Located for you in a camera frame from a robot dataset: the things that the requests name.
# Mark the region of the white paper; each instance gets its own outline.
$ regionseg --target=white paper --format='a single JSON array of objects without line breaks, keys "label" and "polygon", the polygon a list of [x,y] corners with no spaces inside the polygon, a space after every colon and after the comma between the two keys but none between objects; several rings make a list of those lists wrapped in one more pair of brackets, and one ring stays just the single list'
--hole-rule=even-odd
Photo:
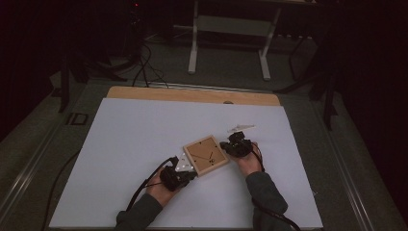
[{"label": "white paper", "polygon": [[[51,227],[114,227],[133,193],[183,145],[229,129],[254,124],[266,171],[300,227],[322,227],[319,212],[283,107],[135,99],[102,101],[84,147],[50,222]],[[230,162],[195,178],[164,208],[151,228],[252,228],[250,195]]]}]

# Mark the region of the metal frame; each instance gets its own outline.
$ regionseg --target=metal frame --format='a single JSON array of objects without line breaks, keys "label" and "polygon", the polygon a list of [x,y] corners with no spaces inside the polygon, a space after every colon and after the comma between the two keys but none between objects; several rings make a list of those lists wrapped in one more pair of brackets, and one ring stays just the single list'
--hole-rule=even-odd
[{"label": "metal frame", "polygon": [[281,9],[278,8],[275,12],[273,21],[271,22],[199,15],[198,0],[195,0],[194,18],[192,21],[192,46],[189,61],[189,74],[194,74],[196,69],[198,30],[212,31],[266,37],[265,45],[262,49],[259,50],[258,54],[264,80],[269,81],[270,73],[268,68],[267,53],[273,38],[273,33],[275,32],[276,24],[278,22],[280,13]]}]

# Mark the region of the wooden clock face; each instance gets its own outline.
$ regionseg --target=wooden clock face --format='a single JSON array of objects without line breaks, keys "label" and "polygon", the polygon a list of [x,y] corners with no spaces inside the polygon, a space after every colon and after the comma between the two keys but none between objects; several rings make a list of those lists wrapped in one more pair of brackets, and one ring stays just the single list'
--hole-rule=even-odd
[{"label": "wooden clock face", "polygon": [[228,163],[227,156],[213,136],[185,145],[184,150],[198,176]]}]

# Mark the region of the white desk leg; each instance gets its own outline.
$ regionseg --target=white desk leg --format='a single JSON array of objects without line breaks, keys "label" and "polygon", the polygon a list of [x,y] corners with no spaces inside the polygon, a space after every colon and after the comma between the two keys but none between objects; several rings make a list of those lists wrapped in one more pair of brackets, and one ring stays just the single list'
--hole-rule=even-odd
[{"label": "white desk leg", "polygon": [[198,18],[198,1],[194,1],[194,19],[192,21],[192,46],[190,52],[189,74],[195,73],[195,66],[197,64],[197,18]]},{"label": "white desk leg", "polygon": [[279,8],[276,10],[275,17],[273,18],[273,22],[270,23],[268,36],[267,36],[267,42],[265,43],[264,48],[259,50],[259,60],[261,62],[262,75],[264,76],[265,81],[270,80],[267,53],[269,50],[270,42],[272,41],[272,38],[273,38],[273,33],[275,32],[276,24],[278,22],[280,13],[281,13],[281,9]]}]

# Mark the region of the sleeve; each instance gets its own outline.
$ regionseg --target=sleeve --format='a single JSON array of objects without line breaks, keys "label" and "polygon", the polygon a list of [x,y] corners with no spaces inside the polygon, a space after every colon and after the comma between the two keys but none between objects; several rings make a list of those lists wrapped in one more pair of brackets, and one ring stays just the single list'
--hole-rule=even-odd
[{"label": "sleeve", "polygon": [[115,231],[144,230],[162,210],[162,205],[153,196],[145,193],[130,211],[119,212]]},{"label": "sleeve", "polygon": [[[288,203],[276,189],[267,173],[261,171],[251,173],[246,177],[245,181],[252,198],[265,208],[279,214],[284,214],[288,210]],[[252,222],[255,231],[292,230],[291,226],[286,222],[273,218],[261,212],[258,208],[254,208]]]}]

